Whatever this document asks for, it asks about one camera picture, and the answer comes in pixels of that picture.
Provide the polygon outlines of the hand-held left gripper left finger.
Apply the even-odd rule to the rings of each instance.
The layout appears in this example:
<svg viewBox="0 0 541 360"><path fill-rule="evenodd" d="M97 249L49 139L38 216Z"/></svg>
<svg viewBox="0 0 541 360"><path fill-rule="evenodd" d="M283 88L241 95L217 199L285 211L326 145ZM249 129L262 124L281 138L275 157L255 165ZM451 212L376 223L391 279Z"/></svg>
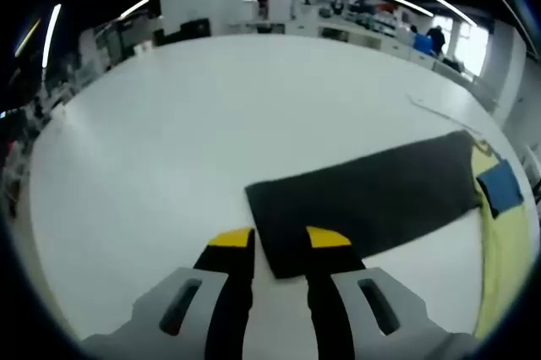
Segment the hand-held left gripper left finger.
<svg viewBox="0 0 541 360"><path fill-rule="evenodd" d="M134 302L112 333L83 340L91 359L240 359L253 304L255 231L212 238L195 264L180 267Z"/></svg>

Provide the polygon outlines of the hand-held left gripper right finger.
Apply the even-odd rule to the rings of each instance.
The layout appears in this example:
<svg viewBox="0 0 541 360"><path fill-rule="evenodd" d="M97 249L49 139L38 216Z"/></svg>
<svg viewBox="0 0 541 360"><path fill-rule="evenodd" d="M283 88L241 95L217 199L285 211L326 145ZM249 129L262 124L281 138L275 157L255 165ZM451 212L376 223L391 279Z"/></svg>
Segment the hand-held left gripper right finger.
<svg viewBox="0 0 541 360"><path fill-rule="evenodd" d="M380 268L366 268L338 232L310 226L308 305L320 359L469 359L476 339L428 316L424 300Z"/></svg>

